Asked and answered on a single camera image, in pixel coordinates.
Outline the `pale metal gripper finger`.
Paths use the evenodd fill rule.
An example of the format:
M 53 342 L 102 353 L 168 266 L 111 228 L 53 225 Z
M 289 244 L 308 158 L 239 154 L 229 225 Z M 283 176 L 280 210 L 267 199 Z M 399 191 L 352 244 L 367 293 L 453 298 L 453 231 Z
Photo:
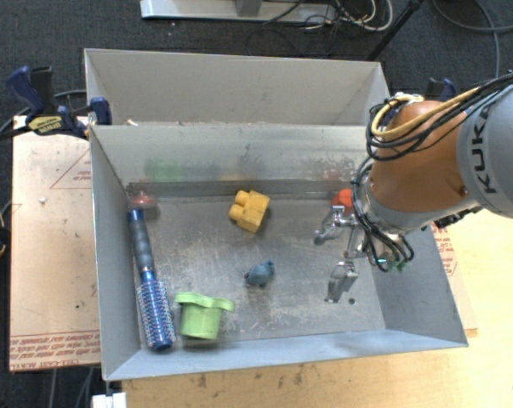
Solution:
M 327 303 L 337 303 L 358 279 L 359 274 L 353 261 L 338 262 L 328 278 Z
M 322 245 L 326 241 L 340 237 L 353 225 L 352 209 L 347 207 L 332 207 L 322 221 L 320 229 L 314 232 L 313 243 Z

